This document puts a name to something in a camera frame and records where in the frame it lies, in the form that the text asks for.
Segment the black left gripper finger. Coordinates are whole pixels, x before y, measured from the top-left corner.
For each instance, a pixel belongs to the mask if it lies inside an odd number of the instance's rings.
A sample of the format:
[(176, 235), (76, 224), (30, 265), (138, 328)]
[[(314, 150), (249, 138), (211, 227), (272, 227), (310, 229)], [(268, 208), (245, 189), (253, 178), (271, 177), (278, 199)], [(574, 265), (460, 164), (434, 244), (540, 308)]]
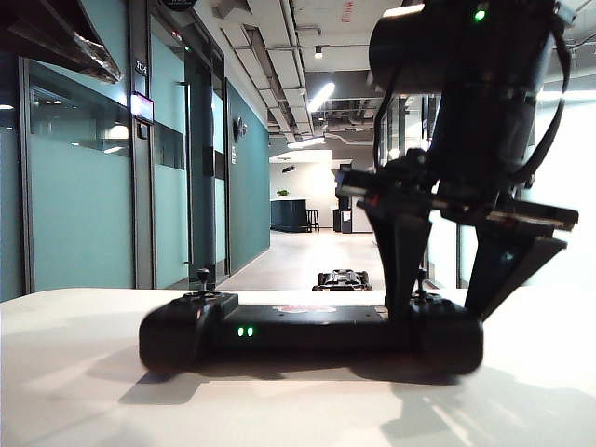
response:
[[(22, 30), (27, 35), (37, 32), (55, 39), (58, 43), (64, 43), (67, 35), (77, 32), (86, 39), (107, 48), (79, 1), (3, 1), (1, 3), (2, 25), (10, 29)], [(110, 84), (115, 84), (121, 79), (122, 72), (112, 56), (112, 83)]]
[(2, 25), (1, 50), (112, 83), (112, 56), (107, 48), (77, 32), (67, 35), (64, 43), (58, 43), (37, 32), (27, 35)]

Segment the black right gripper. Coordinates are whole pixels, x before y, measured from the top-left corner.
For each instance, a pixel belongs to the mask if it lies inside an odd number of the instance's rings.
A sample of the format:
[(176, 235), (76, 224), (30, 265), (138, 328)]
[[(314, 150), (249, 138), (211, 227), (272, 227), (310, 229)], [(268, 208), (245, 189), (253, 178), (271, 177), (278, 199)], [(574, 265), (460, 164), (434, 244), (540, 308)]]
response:
[(477, 226), (478, 248), (465, 307), (480, 320), (566, 248), (565, 241), (552, 236), (553, 229), (570, 231), (579, 218), (575, 210), (516, 200), (508, 193), (434, 193), (438, 178), (420, 149), (376, 172), (342, 168), (335, 178), (336, 195), (357, 197), (372, 224), (384, 270), (385, 307), (392, 320), (407, 314), (431, 211)]

